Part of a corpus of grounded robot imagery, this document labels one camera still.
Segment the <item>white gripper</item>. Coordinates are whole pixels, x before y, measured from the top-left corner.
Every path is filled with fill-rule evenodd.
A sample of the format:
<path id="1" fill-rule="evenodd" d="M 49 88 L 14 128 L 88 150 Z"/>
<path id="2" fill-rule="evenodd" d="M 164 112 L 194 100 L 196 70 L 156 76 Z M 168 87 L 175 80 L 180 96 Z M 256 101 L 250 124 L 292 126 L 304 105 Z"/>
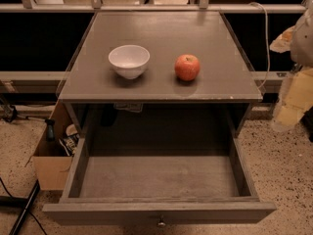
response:
<path id="1" fill-rule="evenodd" d="M 284 30 L 270 44 L 270 50 L 276 53 L 291 50 L 291 59 L 304 66 L 283 80 L 271 121 L 275 131 L 293 129 L 313 107 L 313 0 L 305 0 L 305 6 L 295 26 Z"/>

